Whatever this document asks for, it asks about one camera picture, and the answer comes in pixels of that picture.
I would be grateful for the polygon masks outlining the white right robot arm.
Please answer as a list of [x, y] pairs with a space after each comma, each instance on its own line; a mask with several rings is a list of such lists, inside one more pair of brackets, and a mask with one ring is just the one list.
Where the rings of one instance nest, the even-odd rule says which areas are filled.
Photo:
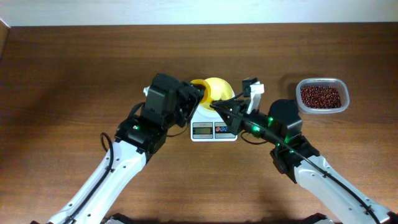
[[342, 223], [397, 223], [397, 214], [344, 179], [302, 134], [294, 100], [276, 100], [267, 114], [249, 110], [247, 100], [216, 101], [210, 106], [230, 132], [263, 139], [275, 147], [270, 155], [277, 170], [316, 196]]

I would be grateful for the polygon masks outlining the yellow plastic scoop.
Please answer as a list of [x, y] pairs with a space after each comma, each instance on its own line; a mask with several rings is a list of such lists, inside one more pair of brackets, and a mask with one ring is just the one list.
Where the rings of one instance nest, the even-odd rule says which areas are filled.
[[203, 95], [200, 101], [201, 105], [211, 104], [213, 102], [213, 98], [211, 97], [211, 86], [206, 80], [196, 79], [192, 80], [190, 83], [198, 88]]

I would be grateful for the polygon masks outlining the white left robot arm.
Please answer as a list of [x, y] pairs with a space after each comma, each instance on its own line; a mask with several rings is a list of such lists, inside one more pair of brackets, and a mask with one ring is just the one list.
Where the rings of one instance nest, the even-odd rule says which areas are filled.
[[162, 147], [169, 129], [187, 125], [206, 87], [157, 74], [144, 88], [146, 100], [135, 105], [114, 139], [101, 133], [106, 155], [75, 196], [49, 223], [101, 223], [125, 186]]

